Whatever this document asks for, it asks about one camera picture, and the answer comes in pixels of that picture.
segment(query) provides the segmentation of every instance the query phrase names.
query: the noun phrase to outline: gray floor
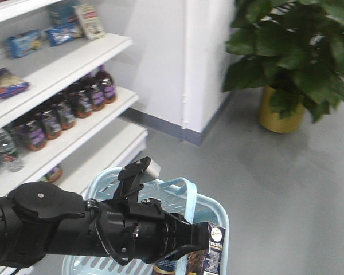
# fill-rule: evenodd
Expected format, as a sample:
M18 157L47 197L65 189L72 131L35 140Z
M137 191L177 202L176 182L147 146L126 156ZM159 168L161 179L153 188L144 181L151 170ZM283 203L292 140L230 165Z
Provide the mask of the gray floor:
M344 274L344 105L278 135L258 125L258 104L257 91L235 93L200 147L150 130L140 157L225 207L227 274Z

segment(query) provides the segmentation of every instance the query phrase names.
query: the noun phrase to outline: gold pot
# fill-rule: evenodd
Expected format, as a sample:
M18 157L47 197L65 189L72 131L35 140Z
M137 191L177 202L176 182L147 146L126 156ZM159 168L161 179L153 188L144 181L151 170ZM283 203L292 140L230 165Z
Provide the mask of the gold pot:
M304 106L298 104L294 115L285 119L280 119L279 113L273 113L270 110L269 103L273 92L274 89L271 87L266 87L263 91L259 114L260 124L264 128L276 133L291 133L296 131L302 122L305 111Z

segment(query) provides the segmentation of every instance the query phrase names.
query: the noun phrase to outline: shelf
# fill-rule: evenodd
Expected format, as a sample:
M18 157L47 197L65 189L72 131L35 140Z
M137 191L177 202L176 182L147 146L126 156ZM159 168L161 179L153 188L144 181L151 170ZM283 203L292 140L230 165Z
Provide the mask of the shelf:
M48 141L43 149L22 154L24 168L20 171L6 172L1 169L0 196L6 195L21 183L37 181L117 118L139 98L135 92L121 87L118 87L117 92L118 99L114 103L106 105L104 109L94 112L90 117L77 119L73 128L63 131L57 139Z
M60 0L8 0L0 2L0 22L59 1Z
M146 137L146 129L116 119L61 163L64 174L56 185L82 193L102 170L129 164L146 148Z
M105 63L132 44L130 38L108 33L93 40L77 39L16 59L0 55L0 68L31 83L18 95L0 100L0 128Z

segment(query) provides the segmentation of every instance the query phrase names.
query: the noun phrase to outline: robotic arm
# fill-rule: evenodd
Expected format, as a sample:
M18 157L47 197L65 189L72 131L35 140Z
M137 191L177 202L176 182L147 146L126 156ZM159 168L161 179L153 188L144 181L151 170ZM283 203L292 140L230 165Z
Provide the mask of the robotic arm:
M46 182L25 183L0 197L0 266L25 268L46 253L151 264L208 248L205 223L192 225L153 198L138 203L142 183L158 176L154 167L148 157L125 166L114 197L101 202Z

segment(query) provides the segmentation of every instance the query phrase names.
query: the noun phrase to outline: light blue shopping basket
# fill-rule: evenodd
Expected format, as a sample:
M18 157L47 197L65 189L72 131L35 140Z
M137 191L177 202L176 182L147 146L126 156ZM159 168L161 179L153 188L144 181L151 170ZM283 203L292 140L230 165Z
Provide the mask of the light blue shopping basket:
M110 199L118 186L121 168L109 168L101 172L91 183L85 199L99 201ZM162 208L170 213L179 213L189 222L209 221L226 228L221 260L221 275L226 275L229 243L229 220L224 208L214 199L197 194L194 183L184 178L168 182L154 180L144 184L139 193L142 199L155 198L162 201ZM177 262L176 275L185 275L187 256ZM66 256L62 275L151 275L153 265L141 260L132 260L126 266L118 265L112 258L90 256Z

